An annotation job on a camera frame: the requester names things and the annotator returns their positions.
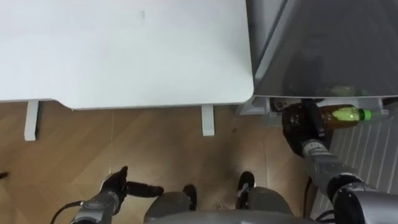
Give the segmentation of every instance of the table top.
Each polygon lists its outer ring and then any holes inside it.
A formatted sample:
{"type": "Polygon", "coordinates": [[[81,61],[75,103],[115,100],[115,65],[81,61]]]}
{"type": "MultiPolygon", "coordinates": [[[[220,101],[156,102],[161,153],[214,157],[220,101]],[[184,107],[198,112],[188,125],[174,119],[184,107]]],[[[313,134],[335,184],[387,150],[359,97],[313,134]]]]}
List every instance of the table top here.
{"type": "Polygon", "coordinates": [[[242,103],[245,1],[0,0],[0,101],[74,109],[242,103]]]}

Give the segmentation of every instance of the black cable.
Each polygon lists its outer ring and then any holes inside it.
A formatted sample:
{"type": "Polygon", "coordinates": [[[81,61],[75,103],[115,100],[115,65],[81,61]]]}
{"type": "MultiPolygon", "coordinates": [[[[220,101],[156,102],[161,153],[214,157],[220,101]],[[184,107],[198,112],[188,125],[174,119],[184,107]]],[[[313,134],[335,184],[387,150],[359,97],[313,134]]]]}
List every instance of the black cable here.
{"type": "Polygon", "coordinates": [[[63,212],[65,209],[67,208],[72,208],[72,207],[76,207],[76,206],[80,206],[83,203],[83,201],[77,201],[77,202],[71,202],[68,203],[66,205],[64,205],[62,208],[60,208],[57,212],[55,212],[54,216],[51,219],[50,224],[54,224],[55,220],[57,219],[57,217],[61,214],[61,212],[63,212]]]}
{"type": "Polygon", "coordinates": [[[334,210],[329,210],[329,211],[325,211],[323,212],[320,216],[318,216],[317,219],[315,219],[316,222],[320,222],[322,221],[324,218],[326,218],[329,215],[334,215],[335,211],[334,210]]]}
{"type": "Polygon", "coordinates": [[[334,218],[327,218],[325,220],[320,220],[319,222],[320,223],[329,223],[329,224],[336,223],[334,218]]]}
{"type": "Polygon", "coordinates": [[[307,197],[308,197],[308,191],[310,190],[310,186],[312,183],[311,177],[308,178],[307,185],[305,186],[305,191],[304,191],[304,204],[303,204],[303,218],[306,217],[306,210],[307,210],[307,197]]]}

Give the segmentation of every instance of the refrigerator door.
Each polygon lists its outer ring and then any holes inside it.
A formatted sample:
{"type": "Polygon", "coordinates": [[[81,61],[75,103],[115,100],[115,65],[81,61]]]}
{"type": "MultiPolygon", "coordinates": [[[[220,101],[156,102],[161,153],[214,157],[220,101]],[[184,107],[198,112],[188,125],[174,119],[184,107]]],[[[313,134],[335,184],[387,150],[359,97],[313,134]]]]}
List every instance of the refrigerator door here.
{"type": "Polygon", "coordinates": [[[398,0],[297,0],[289,13],[255,95],[398,95],[398,0]]]}

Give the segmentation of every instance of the wooden floor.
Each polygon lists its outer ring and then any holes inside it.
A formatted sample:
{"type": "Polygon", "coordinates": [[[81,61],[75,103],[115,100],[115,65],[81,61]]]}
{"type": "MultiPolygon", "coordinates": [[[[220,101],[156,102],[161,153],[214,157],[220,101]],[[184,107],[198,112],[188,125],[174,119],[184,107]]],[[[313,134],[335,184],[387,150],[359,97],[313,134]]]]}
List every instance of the wooden floor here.
{"type": "MultiPolygon", "coordinates": [[[[71,111],[42,103],[39,138],[23,140],[26,103],[0,104],[0,223],[49,223],[65,203],[89,199],[109,171],[165,191],[194,184],[199,209],[232,208],[240,173],[280,192],[302,212],[306,173],[280,128],[216,107],[216,136],[201,133],[200,108],[71,111]]],[[[126,198],[113,223],[142,223],[152,199],[126,198]]],[[[60,215],[68,223],[76,210],[60,215]]]]}

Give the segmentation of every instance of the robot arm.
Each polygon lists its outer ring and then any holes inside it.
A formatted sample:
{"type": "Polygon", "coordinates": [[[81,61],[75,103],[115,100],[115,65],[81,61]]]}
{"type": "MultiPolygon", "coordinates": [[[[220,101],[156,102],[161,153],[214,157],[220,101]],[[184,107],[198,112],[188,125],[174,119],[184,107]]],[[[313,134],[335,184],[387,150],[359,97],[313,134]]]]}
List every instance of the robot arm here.
{"type": "Polygon", "coordinates": [[[127,167],[109,175],[102,183],[101,190],[97,195],[84,202],[66,204],[54,215],[51,224],[55,223],[55,219],[64,209],[79,205],[81,208],[71,224],[110,224],[112,217],[119,212],[127,195],[151,198],[158,197],[164,192],[162,187],[128,182],[126,177],[127,167]]]}
{"type": "Polygon", "coordinates": [[[299,106],[306,114],[305,127],[284,113],[284,135],[294,153],[303,157],[308,174],[333,204],[335,222],[382,224],[398,220],[398,195],[380,192],[364,183],[356,171],[325,147],[325,133],[317,107],[299,106]]]}

